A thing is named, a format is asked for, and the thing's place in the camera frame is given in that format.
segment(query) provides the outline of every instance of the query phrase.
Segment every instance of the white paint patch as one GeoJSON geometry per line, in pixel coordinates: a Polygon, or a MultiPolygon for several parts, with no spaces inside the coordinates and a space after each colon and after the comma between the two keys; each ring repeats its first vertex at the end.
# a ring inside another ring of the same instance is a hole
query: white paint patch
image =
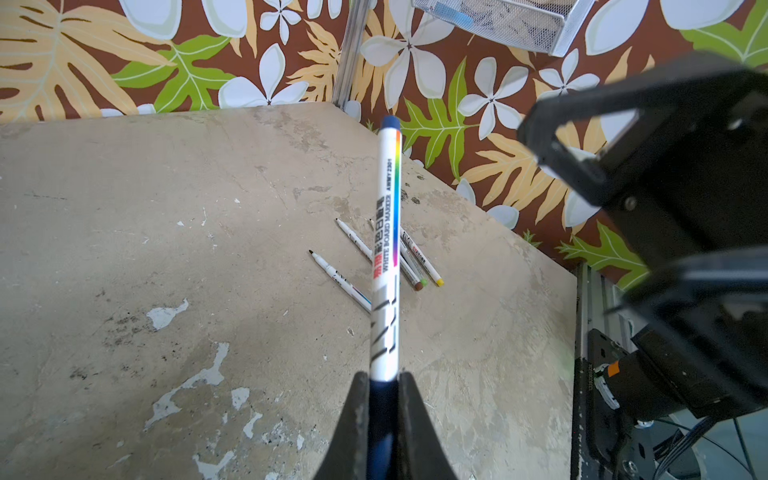
{"type": "Polygon", "coordinates": [[[126,455],[125,457],[120,457],[120,458],[119,458],[119,459],[118,459],[118,460],[117,460],[115,463],[113,463],[112,465],[109,465],[107,468],[112,468],[112,467],[114,467],[115,465],[117,465],[118,463],[122,463],[122,462],[125,462],[126,460],[128,460],[128,457],[130,457],[131,455],[133,455],[133,454],[129,453],[129,454],[128,454],[128,455],[126,455]]]}
{"type": "Polygon", "coordinates": [[[202,474],[205,480],[219,480],[219,472],[221,472],[222,468],[227,466],[227,463],[229,463],[232,458],[235,458],[235,454],[230,450],[224,455],[224,458],[221,459],[221,462],[219,462],[218,465],[214,465],[201,462],[200,456],[197,453],[192,455],[192,459],[197,463],[197,470],[202,474]]]}
{"type": "Polygon", "coordinates": [[[232,406],[235,410],[240,410],[240,407],[248,400],[250,395],[250,389],[241,386],[239,389],[232,390],[232,406]]]}
{"type": "Polygon", "coordinates": [[[221,372],[219,372],[219,368],[221,367],[221,363],[224,361],[224,358],[227,356],[227,354],[230,351],[230,344],[218,343],[217,345],[219,346],[219,349],[216,351],[214,366],[210,367],[209,369],[202,369],[201,371],[199,371],[199,373],[196,373],[195,375],[187,379],[186,382],[182,383],[175,389],[161,396],[160,399],[157,400],[152,405],[152,410],[154,411],[154,415],[152,416],[151,419],[147,420],[147,422],[144,423],[145,432],[157,420],[162,420],[169,415],[173,415],[174,413],[181,411],[181,409],[177,407],[174,401],[172,400],[174,395],[176,395],[176,392],[178,392],[179,390],[193,389],[195,388],[195,383],[200,380],[207,383],[208,385],[218,385],[224,380],[224,376],[221,375],[221,372]]]}
{"type": "Polygon", "coordinates": [[[272,427],[272,432],[264,432],[261,435],[261,441],[264,442],[265,445],[273,443],[276,447],[285,443],[286,439],[286,429],[283,420],[280,420],[274,427],[272,427]]]}
{"type": "Polygon", "coordinates": [[[248,423],[246,423],[245,426],[243,427],[243,433],[245,434],[246,437],[248,437],[249,439],[253,438],[253,424],[256,423],[256,420],[260,419],[263,416],[264,415],[261,415],[258,412],[253,413],[253,416],[250,418],[250,420],[248,420],[248,423]]]}
{"type": "Polygon", "coordinates": [[[221,438],[221,430],[216,431],[216,436],[214,437],[213,441],[210,441],[208,439],[205,440],[205,446],[215,453],[216,451],[216,445],[219,445],[219,439],[221,438]]]}
{"type": "Polygon", "coordinates": [[[147,312],[147,316],[152,320],[152,326],[154,326],[154,329],[159,330],[170,325],[170,321],[173,320],[176,315],[185,311],[189,305],[190,304],[187,302],[187,299],[184,299],[181,305],[176,308],[153,308],[147,312]]]}

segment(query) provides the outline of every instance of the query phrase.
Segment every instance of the rainbow stripe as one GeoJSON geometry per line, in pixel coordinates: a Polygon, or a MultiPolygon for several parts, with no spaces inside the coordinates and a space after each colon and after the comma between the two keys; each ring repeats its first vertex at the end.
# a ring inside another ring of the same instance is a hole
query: rainbow stripe
{"type": "Polygon", "coordinates": [[[400,241],[400,156],[402,155],[402,134],[400,133],[400,130],[397,130],[397,135],[395,137],[395,194],[393,195],[395,198],[394,200],[394,221],[392,222],[392,235],[394,238],[392,239],[392,257],[394,259],[395,268],[397,269],[397,263],[400,258],[400,245],[398,242],[400,241]]]}

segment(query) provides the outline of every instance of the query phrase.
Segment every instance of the metal frame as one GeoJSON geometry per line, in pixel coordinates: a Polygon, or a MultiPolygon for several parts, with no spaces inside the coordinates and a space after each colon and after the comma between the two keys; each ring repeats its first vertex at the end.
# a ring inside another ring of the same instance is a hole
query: metal frame
{"type": "Polygon", "coordinates": [[[360,45],[362,44],[362,33],[366,29],[369,11],[369,0],[356,0],[349,10],[349,17],[346,19],[344,39],[341,43],[339,70],[336,72],[336,81],[333,82],[333,94],[331,95],[331,102],[342,110],[344,110],[346,102],[349,100],[349,93],[352,91],[358,53],[360,53],[360,45]]]}

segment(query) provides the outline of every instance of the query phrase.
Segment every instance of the screw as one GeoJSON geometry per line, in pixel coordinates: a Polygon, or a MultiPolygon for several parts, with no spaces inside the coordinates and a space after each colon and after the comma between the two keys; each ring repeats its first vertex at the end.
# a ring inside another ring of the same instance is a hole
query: screw
{"type": "Polygon", "coordinates": [[[624,209],[627,212],[631,212],[637,206],[637,198],[627,197],[624,199],[624,209]]]}
{"type": "Polygon", "coordinates": [[[627,475],[630,476],[630,478],[635,478],[639,472],[637,470],[637,465],[635,465],[631,460],[624,460],[621,463],[621,466],[624,467],[624,471],[627,473],[627,475]]]}

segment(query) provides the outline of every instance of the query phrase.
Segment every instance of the whiteboard marker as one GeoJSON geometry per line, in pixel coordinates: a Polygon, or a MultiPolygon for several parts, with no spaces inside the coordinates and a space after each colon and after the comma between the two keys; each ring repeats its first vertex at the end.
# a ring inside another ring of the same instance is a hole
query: whiteboard marker
{"type": "Polygon", "coordinates": [[[413,256],[416,257],[416,259],[424,266],[424,268],[427,269],[427,273],[429,273],[429,276],[432,277],[432,279],[437,283],[437,286],[443,286],[445,284],[444,281],[442,281],[442,277],[440,277],[440,274],[437,273],[437,270],[435,270],[435,267],[432,266],[432,264],[427,260],[426,255],[422,252],[422,249],[419,248],[418,245],[416,245],[416,242],[413,241],[410,235],[405,230],[400,230],[400,237],[402,238],[403,243],[408,245],[408,248],[413,253],[413,256]]]}
{"type": "MultiPolygon", "coordinates": [[[[368,260],[371,262],[373,261],[373,252],[371,249],[368,248],[368,246],[363,242],[360,237],[357,236],[357,233],[355,233],[354,230],[349,228],[349,226],[341,221],[339,218],[336,219],[336,223],[339,225],[339,227],[343,230],[344,233],[349,237],[349,239],[352,241],[352,243],[355,244],[355,247],[357,247],[363,255],[368,257],[368,260]]],[[[411,286],[416,289],[416,291],[421,290],[424,288],[424,285],[422,285],[421,280],[416,276],[414,271],[411,269],[411,267],[402,261],[402,257],[400,257],[400,269],[402,272],[406,275],[406,280],[408,280],[408,283],[411,284],[411,286]]]]}
{"type": "Polygon", "coordinates": [[[317,264],[320,265],[326,273],[328,273],[328,276],[330,276],[334,282],[338,283],[349,296],[355,299],[362,308],[366,309],[366,312],[371,312],[371,301],[368,300],[365,295],[360,293],[360,290],[355,288],[350,282],[346,281],[346,278],[344,278],[338,270],[330,266],[320,255],[314,253],[312,250],[310,250],[310,253],[312,254],[312,258],[315,259],[317,264]]]}
{"type": "Polygon", "coordinates": [[[368,463],[366,480],[394,478],[400,357],[400,120],[388,116],[379,129],[373,245],[368,463]]]}

